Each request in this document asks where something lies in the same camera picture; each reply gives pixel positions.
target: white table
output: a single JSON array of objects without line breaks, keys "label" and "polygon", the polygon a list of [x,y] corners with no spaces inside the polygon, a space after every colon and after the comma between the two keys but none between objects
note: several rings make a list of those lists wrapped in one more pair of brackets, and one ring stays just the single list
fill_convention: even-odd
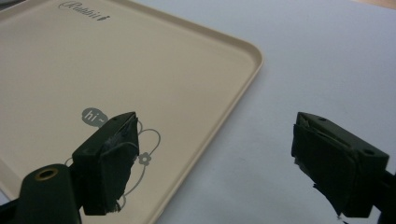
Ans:
[{"label": "white table", "polygon": [[243,38],[266,58],[158,223],[342,223],[293,164],[298,111],[387,152],[395,173],[395,10],[347,0],[138,2]]}]

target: small gray sticker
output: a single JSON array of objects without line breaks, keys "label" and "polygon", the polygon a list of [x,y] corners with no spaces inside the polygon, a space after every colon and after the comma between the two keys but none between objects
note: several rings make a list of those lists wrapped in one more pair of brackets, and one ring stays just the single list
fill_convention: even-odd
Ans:
[{"label": "small gray sticker", "polygon": [[100,128],[108,121],[107,116],[100,109],[93,107],[86,108],[81,115],[82,121],[93,127]]}]

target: printed logo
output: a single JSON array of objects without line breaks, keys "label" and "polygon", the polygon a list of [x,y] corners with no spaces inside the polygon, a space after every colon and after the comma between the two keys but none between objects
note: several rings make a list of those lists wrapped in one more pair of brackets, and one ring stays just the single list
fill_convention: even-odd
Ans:
[{"label": "printed logo", "polygon": [[77,1],[64,2],[64,3],[60,4],[58,6],[58,8],[60,10],[68,10],[68,9],[74,10],[74,11],[76,11],[82,15],[86,15],[89,18],[94,19],[96,21],[104,21],[104,20],[110,18],[110,16],[102,15],[99,11],[90,9],[88,7],[84,7],[82,5],[82,3],[77,2]]},{"label": "printed logo", "polygon": [[82,121],[93,127],[100,128],[108,121],[107,116],[102,111],[93,107],[86,108],[81,115]]}]

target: white surface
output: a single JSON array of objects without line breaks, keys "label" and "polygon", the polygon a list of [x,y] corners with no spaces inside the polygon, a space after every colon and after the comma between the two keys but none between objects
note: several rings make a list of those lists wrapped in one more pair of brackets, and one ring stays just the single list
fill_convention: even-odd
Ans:
[{"label": "white surface", "polygon": [[347,0],[138,2],[246,39],[266,58],[158,223],[342,223],[293,164],[298,111],[387,152],[395,173],[395,10]]}]

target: tray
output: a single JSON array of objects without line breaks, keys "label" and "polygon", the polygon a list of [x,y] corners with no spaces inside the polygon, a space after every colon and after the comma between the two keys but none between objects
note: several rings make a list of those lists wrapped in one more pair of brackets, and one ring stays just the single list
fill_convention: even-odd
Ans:
[{"label": "tray", "polygon": [[123,209],[153,223],[262,66],[248,42],[121,0],[26,1],[0,13],[0,188],[135,111],[141,156]]}]

